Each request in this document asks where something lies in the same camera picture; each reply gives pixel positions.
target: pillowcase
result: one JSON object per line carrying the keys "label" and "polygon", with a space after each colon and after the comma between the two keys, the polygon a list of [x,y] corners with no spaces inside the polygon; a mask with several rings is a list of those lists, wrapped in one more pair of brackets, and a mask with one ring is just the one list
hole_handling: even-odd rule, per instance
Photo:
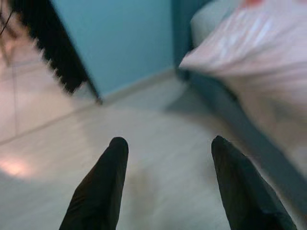
{"label": "pillowcase", "polygon": [[215,0],[197,11],[191,20],[194,46],[199,46],[241,2],[242,0]]}
{"label": "pillowcase", "polygon": [[116,229],[127,161],[127,142],[112,139],[77,187],[59,230]]}
{"label": "pillowcase", "polygon": [[238,149],[217,137],[212,142],[212,155],[231,229],[297,229],[275,191]]}
{"label": "pillowcase", "polygon": [[307,121],[307,1],[247,0],[180,67],[240,81]]}

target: tiled floor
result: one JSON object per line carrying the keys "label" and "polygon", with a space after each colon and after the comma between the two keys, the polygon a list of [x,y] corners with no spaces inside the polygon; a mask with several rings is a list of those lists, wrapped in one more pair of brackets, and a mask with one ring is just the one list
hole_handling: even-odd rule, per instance
{"label": "tiled floor", "polygon": [[0,143],[94,104],[86,88],[73,97],[63,93],[30,42],[13,44],[12,64],[0,58]]}
{"label": "tiled floor", "polygon": [[[25,106],[36,101],[29,97]],[[26,119],[36,120],[30,110]],[[76,186],[123,136],[130,153],[118,230],[229,230],[210,150],[216,135],[241,146],[175,77],[73,113],[0,145],[0,229],[59,229]]]}

